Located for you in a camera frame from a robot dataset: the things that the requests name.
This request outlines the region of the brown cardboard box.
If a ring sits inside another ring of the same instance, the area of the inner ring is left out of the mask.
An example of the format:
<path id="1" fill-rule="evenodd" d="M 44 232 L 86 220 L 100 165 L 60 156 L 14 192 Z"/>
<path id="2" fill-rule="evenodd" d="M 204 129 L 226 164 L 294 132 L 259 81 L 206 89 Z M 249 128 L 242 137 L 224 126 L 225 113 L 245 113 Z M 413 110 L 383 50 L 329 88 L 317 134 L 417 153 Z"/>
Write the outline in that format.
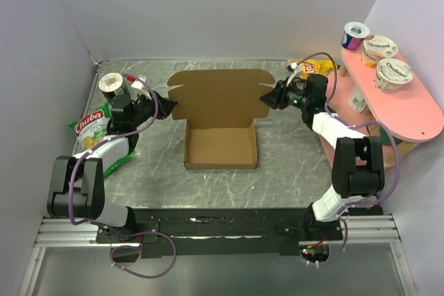
<path id="1" fill-rule="evenodd" d="M 275 79 L 263 69 L 186 70 L 167 81 L 177 101 L 175 120 L 186 122 L 187 170 L 246 169 L 258 164 L 255 120 L 268 116 L 260 97 Z"/>

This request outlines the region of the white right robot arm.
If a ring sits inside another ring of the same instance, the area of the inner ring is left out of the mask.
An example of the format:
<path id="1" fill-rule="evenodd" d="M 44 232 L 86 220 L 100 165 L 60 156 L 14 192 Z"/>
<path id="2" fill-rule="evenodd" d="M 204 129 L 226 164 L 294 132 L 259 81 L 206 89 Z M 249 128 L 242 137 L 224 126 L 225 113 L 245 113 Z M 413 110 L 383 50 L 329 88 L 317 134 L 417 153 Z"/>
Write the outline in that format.
<path id="1" fill-rule="evenodd" d="M 346 126 L 327 106 L 325 76 L 312 74 L 302 83 L 299 87 L 291 77 L 280 80 L 260 101 L 274 110 L 298 108 L 305 125 L 334 149 L 332 184 L 308 206 L 302 223 L 305 235 L 316 240 L 335 228 L 349 206 L 362 203 L 384 188 L 384 161 L 377 137 Z"/>

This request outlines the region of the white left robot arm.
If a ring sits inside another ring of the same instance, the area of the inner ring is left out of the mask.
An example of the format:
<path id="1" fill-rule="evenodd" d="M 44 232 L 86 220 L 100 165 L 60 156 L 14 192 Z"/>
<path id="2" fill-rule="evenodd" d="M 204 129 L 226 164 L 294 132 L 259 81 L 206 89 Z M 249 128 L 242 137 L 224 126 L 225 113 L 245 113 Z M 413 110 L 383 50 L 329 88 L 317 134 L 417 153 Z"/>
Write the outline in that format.
<path id="1" fill-rule="evenodd" d="M 75 156 L 59 156 L 53 164 L 46 209 L 51 217 L 73 225 L 90 222 L 110 230 L 120 241 L 136 237 L 133 208 L 105 198 L 105 172 L 134 152 L 139 133 L 167 118 L 177 102 L 157 92 L 114 96 L 106 105 L 105 137 Z"/>

